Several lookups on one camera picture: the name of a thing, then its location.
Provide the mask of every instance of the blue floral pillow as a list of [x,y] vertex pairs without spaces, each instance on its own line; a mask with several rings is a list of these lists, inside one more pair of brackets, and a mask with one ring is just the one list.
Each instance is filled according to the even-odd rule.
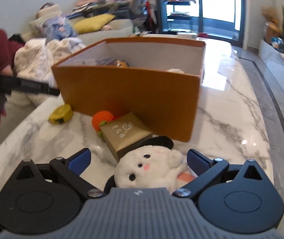
[[36,29],[47,42],[54,39],[62,40],[66,37],[77,37],[78,33],[72,28],[65,15],[60,14],[52,19],[38,24]]

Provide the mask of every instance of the tape measure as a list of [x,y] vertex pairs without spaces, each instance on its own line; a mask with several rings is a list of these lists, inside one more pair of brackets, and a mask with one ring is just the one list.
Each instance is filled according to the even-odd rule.
[[56,108],[48,118],[48,122],[55,124],[63,124],[68,122],[73,116],[73,110],[70,104],[61,105]]

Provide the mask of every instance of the black plush ear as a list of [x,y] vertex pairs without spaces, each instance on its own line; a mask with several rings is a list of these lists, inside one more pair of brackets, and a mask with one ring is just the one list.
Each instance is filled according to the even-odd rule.
[[116,188],[116,184],[115,184],[115,181],[114,181],[114,175],[112,175],[112,176],[108,179],[108,181],[106,182],[106,184],[105,184],[105,186],[104,186],[103,192],[104,192],[105,194],[109,194],[111,188]]
[[172,150],[174,143],[170,138],[166,136],[159,136],[145,140],[139,147],[143,146],[162,146]]

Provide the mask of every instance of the gray ribbed panel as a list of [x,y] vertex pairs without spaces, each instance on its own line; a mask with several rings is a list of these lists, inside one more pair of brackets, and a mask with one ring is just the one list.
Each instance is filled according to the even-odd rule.
[[[113,188],[102,199],[88,200],[70,224],[32,239],[283,239],[276,232],[239,235],[208,223],[190,199],[179,199],[166,189]],[[27,239],[31,236],[0,234],[0,239]]]

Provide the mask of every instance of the marble table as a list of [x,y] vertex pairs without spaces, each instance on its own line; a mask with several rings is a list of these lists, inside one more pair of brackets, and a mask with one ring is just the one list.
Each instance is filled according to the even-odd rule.
[[[183,154],[195,148],[210,158],[222,157],[232,164],[254,158],[273,181],[268,137],[249,79],[229,43],[205,42],[205,76],[192,138],[188,143],[175,141],[175,148]],[[95,134],[87,115],[75,112],[68,123],[50,125],[48,116],[61,104],[61,97],[49,98],[1,144],[0,190],[24,158],[47,163],[85,147],[91,149],[92,161],[81,177],[104,188],[116,165],[111,152]]]

